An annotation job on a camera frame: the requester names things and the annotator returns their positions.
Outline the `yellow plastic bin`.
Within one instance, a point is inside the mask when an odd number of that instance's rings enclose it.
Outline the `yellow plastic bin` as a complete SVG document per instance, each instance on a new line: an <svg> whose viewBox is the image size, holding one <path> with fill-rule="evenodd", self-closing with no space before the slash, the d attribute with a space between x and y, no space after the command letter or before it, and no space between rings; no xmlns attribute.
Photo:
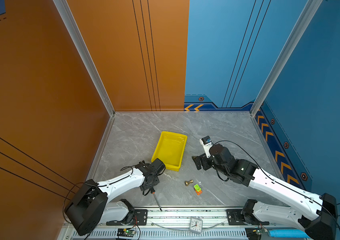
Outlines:
<svg viewBox="0 0 340 240"><path fill-rule="evenodd" d="M178 172L182 165L187 139L186 135L163 131L151 161L159 159L167 170Z"/></svg>

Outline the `white desk clock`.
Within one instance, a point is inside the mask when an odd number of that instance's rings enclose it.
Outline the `white desk clock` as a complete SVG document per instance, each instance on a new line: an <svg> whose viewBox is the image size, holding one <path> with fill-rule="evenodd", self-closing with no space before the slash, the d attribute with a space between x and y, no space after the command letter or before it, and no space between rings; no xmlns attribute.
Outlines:
<svg viewBox="0 0 340 240"><path fill-rule="evenodd" d="M189 230L195 234L201 234L203 232L203 220L199 218L191 218Z"/></svg>

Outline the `blue foam tube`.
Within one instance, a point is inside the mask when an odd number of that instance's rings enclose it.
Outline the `blue foam tube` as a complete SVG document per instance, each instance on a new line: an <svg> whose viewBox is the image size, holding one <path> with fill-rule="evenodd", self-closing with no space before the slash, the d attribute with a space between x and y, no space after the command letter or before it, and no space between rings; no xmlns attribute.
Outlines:
<svg viewBox="0 0 340 240"><path fill-rule="evenodd" d="M297 229L279 229L279 230L270 230L268 231L268 235L272 238L297 238L297 239L306 239L309 236Z"/></svg>

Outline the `brass fitting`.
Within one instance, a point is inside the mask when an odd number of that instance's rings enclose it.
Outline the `brass fitting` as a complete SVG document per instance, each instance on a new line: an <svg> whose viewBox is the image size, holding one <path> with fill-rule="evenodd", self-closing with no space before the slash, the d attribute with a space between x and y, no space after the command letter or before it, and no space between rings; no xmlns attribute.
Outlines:
<svg viewBox="0 0 340 240"><path fill-rule="evenodd" d="M189 186L189 185L191 185L193 182L194 182L193 180L185 181L185 186Z"/></svg>

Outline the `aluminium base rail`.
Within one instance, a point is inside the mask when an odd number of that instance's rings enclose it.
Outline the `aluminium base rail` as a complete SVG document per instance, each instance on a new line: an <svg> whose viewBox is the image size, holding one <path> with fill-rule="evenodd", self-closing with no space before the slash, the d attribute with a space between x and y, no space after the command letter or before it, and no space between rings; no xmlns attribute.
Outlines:
<svg viewBox="0 0 340 240"><path fill-rule="evenodd" d="M135 224L117 222L100 223L89 234L79 236L72 225L64 224L59 240L117 240L118 229L132 229L137 233L132 240L306 240L297 238L272 238L270 230L292 229L277 223L246 224L240 217L239 207L142 207L137 208ZM189 230L190 219L203 220L203 232ZM264 230L259 239L253 230Z"/></svg>

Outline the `green circuit board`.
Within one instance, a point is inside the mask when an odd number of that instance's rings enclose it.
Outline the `green circuit board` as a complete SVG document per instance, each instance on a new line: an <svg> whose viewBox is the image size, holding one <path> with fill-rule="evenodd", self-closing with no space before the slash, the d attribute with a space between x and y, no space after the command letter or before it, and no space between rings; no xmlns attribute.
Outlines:
<svg viewBox="0 0 340 240"><path fill-rule="evenodd" d="M137 231L132 229L118 229L116 238L117 240L131 240L135 237Z"/></svg>

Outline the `small yellow orange toy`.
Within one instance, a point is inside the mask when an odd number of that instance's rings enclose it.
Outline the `small yellow orange toy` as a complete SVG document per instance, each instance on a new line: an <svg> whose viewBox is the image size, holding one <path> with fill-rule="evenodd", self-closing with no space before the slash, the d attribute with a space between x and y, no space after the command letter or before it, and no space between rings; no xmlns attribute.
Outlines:
<svg viewBox="0 0 340 240"><path fill-rule="evenodd" d="M198 184L194 185L194 190L198 196L203 192L201 187Z"/></svg>

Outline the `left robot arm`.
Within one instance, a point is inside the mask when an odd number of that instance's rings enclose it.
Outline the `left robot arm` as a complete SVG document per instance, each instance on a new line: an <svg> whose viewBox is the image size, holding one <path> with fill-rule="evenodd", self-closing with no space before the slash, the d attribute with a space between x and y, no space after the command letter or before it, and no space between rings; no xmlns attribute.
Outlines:
<svg viewBox="0 0 340 240"><path fill-rule="evenodd" d="M155 159L152 163L141 161L135 166L124 167L122 170L128 172L113 179L101 182L87 180L64 207L64 216L68 217L79 236L91 233L100 223L135 224L133 205L126 199L113 200L135 188L143 194L153 192L165 169L165 164Z"/></svg>

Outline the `black orange screwdriver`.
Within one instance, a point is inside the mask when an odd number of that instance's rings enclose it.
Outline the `black orange screwdriver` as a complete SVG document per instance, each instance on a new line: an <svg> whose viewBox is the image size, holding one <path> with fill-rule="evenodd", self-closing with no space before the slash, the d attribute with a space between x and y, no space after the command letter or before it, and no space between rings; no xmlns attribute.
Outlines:
<svg viewBox="0 0 340 240"><path fill-rule="evenodd" d="M160 203L159 203L159 200L158 200L158 198L157 198L157 196L156 196L156 191L155 191L155 189L154 189L153 187L150 188L150 192L151 192L151 194L154 196L155 201L156 201L156 203L157 203L157 205L158 205L160 211L162 211L162 207L161 207L161 205L160 205Z"/></svg>

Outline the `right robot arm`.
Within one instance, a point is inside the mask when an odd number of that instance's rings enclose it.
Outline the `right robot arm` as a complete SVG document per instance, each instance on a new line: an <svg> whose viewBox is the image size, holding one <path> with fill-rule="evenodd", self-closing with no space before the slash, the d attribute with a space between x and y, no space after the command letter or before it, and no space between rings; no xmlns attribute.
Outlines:
<svg viewBox="0 0 340 240"><path fill-rule="evenodd" d="M193 156L198 170L214 169L220 180L264 192L285 204L246 201L240 216L248 225L281 224L305 232L313 240L334 240L340 230L336 198L318 195L290 185L262 169L254 158L236 159L228 148L210 137L200 140L204 154Z"/></svg>

